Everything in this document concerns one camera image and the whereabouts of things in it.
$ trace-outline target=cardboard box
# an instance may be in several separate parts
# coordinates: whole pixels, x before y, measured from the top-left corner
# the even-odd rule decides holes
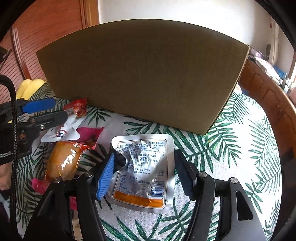
[[[37,52],[57,97],[205,134],[233,91],[249,46],[201,26],[104,23]]]

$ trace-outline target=tablecloth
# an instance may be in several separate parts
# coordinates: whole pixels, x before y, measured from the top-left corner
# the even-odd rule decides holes
[[[48,97],[56,99],[54,110],[61,110],[70,102],[55,97],[48,83],[31,99]],[[27,114],[22,115],[19,121],[25,121],[28,117]],[[281,166],[274,134],[266,114],[250,97],[233,92],[218,119],[204,136],[92,106],[88,106],[87,117],[80,126],[104,127],[104,130],[99,137],[97,154],[83,154],[77,175],[104,159],[114,136],[169,134],[174,139],[175,149],[180,149],[186,159],[193,162],[200,171],[205,171],[217,179],[228,180],[230,177],[236,177],[239,180],[256,209],[267,239],[271,238],[281,203]],[[16,205],[21,235],[24,234],[41,198],[41,195],[32,189],[31,180],[34,177],[44,177],[49,146],[48,143],[41,142],[43,134],[44,131],[34,141],[31,155],[18,160]],[[9,213],[9,200],[4,206]],[[215,238],[219,206],[219,198],[216,198],[208,240]],[[175,172],[173,208],[166,214],[142,213],[122,208],[110,204],[105,198],[97,203],[97,207],[110,240],[178,241],[182,240],[186,232],[194,202],[184,195]]]

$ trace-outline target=silver food packet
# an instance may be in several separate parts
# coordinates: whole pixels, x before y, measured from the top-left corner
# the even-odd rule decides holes
[[[168,212],[175,188],[173,138],[167,134],[120,136],[111,144],[126,164],[113,175],[107,200],[142,212]]]

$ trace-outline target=barcode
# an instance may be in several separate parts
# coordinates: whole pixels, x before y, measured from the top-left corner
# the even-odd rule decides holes
[[[151,184],[151,193],[152,197],[162,197],[164,192],[164,182],[154,182]]]

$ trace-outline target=person's hand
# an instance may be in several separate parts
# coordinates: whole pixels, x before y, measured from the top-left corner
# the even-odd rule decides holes
[[[0,166],[0,190],[4,191],[10,188],[11,163]]]

